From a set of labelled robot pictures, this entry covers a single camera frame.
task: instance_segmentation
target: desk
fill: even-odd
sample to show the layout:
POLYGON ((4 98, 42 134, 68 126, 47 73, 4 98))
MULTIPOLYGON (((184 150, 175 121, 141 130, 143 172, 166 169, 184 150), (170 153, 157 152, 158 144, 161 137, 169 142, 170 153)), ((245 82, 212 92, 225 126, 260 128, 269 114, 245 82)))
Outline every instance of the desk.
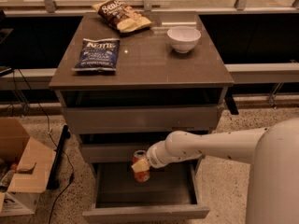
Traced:
POLYGON ((83 214, 92 223, 200 218, 208 213, 200 204, 192 165, 170 164, 164 172, 152 172, 145 185, 132 181, 129 163, 135 150, 174 130, 215 129, 233 79, 196 13, 144 15, 154 21, 151 29, 120 35, 97 14, 86 14, 50 82, 84 160, 97 174, 93 208, 83 214), (171 49, 166 31, 175 25, 202 32, 194 50, 178 54, 171 49), (83 38, 111 37, 121 39, 115 73, 71 70, 83 38))

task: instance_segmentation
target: orange can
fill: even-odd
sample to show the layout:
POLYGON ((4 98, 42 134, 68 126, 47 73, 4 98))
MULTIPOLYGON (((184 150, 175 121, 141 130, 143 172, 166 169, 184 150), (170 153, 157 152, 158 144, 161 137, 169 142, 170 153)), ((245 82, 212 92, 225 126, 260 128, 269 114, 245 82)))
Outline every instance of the orange can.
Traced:
MULTIPOLYGON (((138 150, 134 153, 133 164, 141 159, 146 159, 146 151, 138 150)), ((150 170, 134 173, 134 178, 138 182, 146 182, 150 179, 150 170)))

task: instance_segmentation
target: open drawer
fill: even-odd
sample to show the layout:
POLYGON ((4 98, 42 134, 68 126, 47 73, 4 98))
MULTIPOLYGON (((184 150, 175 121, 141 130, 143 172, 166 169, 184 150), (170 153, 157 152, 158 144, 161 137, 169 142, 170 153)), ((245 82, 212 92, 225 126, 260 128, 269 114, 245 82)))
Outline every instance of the open drawer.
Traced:
POLYGON ((89 223, 194 219, 209 212, 199 203, 188 161, 152 169, 144 183, 135 181, 128 161, 99 163, 96 188, 92 210, 83 213, 89 223))

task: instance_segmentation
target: bowl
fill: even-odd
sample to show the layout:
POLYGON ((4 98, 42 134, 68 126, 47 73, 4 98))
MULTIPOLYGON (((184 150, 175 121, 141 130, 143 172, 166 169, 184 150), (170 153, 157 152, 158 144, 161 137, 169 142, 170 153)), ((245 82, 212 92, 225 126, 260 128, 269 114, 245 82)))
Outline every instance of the bowl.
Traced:
POLYGON ((187 53, 193 49, 201 33, 190 26, 175 26, 167 31, 171 47, 178 53, 187 53))

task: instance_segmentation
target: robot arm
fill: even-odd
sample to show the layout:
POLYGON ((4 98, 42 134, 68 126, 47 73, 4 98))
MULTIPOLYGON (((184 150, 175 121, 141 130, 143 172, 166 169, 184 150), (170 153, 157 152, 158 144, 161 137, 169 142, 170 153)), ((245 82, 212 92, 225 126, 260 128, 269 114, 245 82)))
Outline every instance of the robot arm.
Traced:
POLYGON ((247 224, 298 223, 299 118, 269 129, 207 135, 173 132, 132 167, 139 172, 202 154, 250 163, 247 224))

